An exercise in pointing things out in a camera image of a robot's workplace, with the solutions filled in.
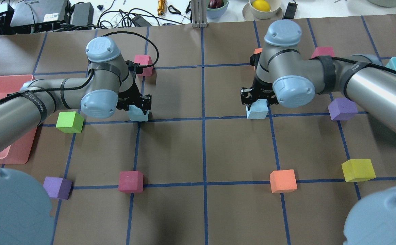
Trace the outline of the black gripper cyan side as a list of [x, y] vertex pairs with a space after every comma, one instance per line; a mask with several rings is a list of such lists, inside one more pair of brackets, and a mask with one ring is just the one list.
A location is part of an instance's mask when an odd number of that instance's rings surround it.
[[273, 84], [264, 82], [258, 77], [254, 77], [253, 84], [250, 88], [240, 88], [241, 103], [251, 107], [259, 99], [265, 99], [267, 106], [279, 104], [276, 94], [273, 90]]

